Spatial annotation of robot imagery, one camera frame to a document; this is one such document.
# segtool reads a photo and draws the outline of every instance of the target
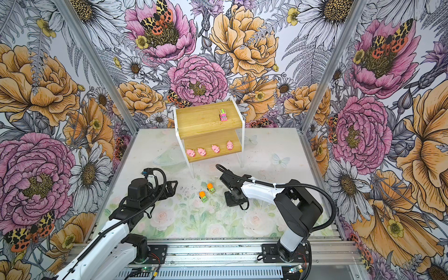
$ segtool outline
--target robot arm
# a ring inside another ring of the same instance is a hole
[[[291,180],[285,184],[288,187],[276,188],[276,185],[256,181],[250,175],[236,176],[227,169],[220,180],[230,189],[225,193],[229,207],[239,205],[243,209],[242,204],[248,203],[248,208],[249,198],[256,198],[277,206],[288,226],[278,244],[280,258],[285,262],[290,262],[294,258],[297,247],[308,239],[314,224],[323,212],[320,203],[301,187],[297,180]],[[292,202],[296,199],[299,199],[297,205]]]

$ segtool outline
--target leaf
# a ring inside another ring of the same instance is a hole
[[[8,130],[0,134],[0,142],[5,140],[15,140],[19,139],[25,134],[24,131],[21,130]]]
[[[10,47],[15,43],[15,37],[19,37],[20,33],[24,32],[26,16],[18,2],[18,0],[3,0],[0,6],[2,10],[0,13],[0,40]]]
[[[413,132],[406,129],[404,119],[408,119],[411,122],[413,122],[414,116],[413,115],[405,116],[403,119],[401,119],[401,121],[398,122],[395,129],[393,130],[392,139],[406,140],[406,139],[411,138],[414,135]]]
[[[388,127],[391,129],[391,131],[394,130],[396,126],[396,117],[395,113],[387,106],[384,107],[388,113]]]
[[[389,266],[391,265],[392,254],[393,254],[393,251],[390,251],[390,253],[388,254],[388,257],[386,258],[386,264]]]
[[[25,112],[25,114],[23,114],[23,117],[21,119],[11,122],[9,119],[13,114],[14,113],[10,112],[5,113],[6,118],[13,127],[24,132],[34,132],[33,118],[31,117],[30,113]]]
[[[208,211],[204,211],[201,214],[201,223],[205,222],[205,219],[207,218],[207,216],[208,216]]]

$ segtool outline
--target butterfly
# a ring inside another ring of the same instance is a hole
[[[389,55],[390,52],[399,52],[408,42],[408,34],[411,31],[414,19],[408,19],[398,30],[387,38],[375,36],[372,39],[372,57],[379,59],[382,55]]]
[[[245,137],[244,137],[244,145],[248,145],[248,144],[254,144],[254,145],[257,145],[257,144],[258,144],[257,136],[256,136],[256,135],[254,135],[254,136],[252,136],[252,137],[247,137],[247,136],[245,136]]]
[[[142,19],[140,24],[148,33],[152,32],[154,35],[161,35],[164,32],[164,28],[168,26],[168,23],[173,21],[173,13],[171,9],[168,9],[166,0],[157,0],[155,5],[156,12],[153,17]]]
[[[291,158],[280,159],[280,157],[277,154],[272,155],[272,163],[274,165],[280,164],[284,168],[286,168],[286,165],[288,165],[290,160]]]
[[[45,214],[37,224],[31,228],[17,228],[5,234],[4,239],[12,245],[11,252],[20,253],[25,251],[31,242],[38,243],[40,239],[46,238],[55,228],[55,213],[50,211]]]

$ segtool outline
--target purple flower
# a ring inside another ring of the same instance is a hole
[[[391,148],[392,131],[387,122],[384,105],[373,96],[349,97],[338,114],[335,158],[349,161],[362,175],[373,172]]]
[[[223,12],[223,0],[192,0],[190,4],[193,6],[191,14],[194,17],[206,13],[216,17]]]
[[[188,21],[179,4],[174,7],[167,0],[168,9],[172,11],[172,22],[163,28],[162,34],[154,35],[140,24],[147,17],[154,17],[156,5],[149,8],[144,4],[143,9],[135,7],[125,11],[126,28],[130,30],[128,37],[135,40],[136,49],[143,52],[145,64],[154,66],[168,60],[176,60],[185,54],[190,54],[196,47],[196,25],[193,20]]]
[[[179,98],[193,105],[209,104],[227,95],[224,70],[219,64],[209,62],[204,57],[185,56],[167,74],[171,80],[171,89]]]
[[[246,9],[255,8],[255,0],[235,0],[234,4],[244,6]]]
[[[361,42],[355,46],[353,64],[346,73],[347,83],[380,99],[387,98],[399,90],[412,77],[418,66],[418,63],[412,63],[416,55],[414,51],[420,41],[420,36],[414,38],[415,26],[414,23],[406,37],[408,42],[402,49],[398,52],[384,52],[380,58],[374,58],[372,39],[375,36],[387,38],[400,27],[392,27],[392,23],[385,26],[384,22],[374,20],[361,36]]]
[[[29,228],[54,211],[58,219],[72,205],[70,169],[75,157],[61,141],[28,133],[0,143],[0,230]]]

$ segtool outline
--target toy pig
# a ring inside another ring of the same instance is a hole
[[[228,142],[227,142],[227,150],[231,150],[231,149],[233,149],[233,143],[229,140]]]
[[[199,153],[201,156],[205,156],[205,155],[207,154],[207,152],[206,152],[203,148],[198,148],[198,153]]]
[[[187,149],[187,155],[191,156],[192,158],[196,156],[196,153],[192,149]]]
[[[215,152],[215,153],[219,153],[220,152],[220,148],[217,145],[212,145],[211,149]]]

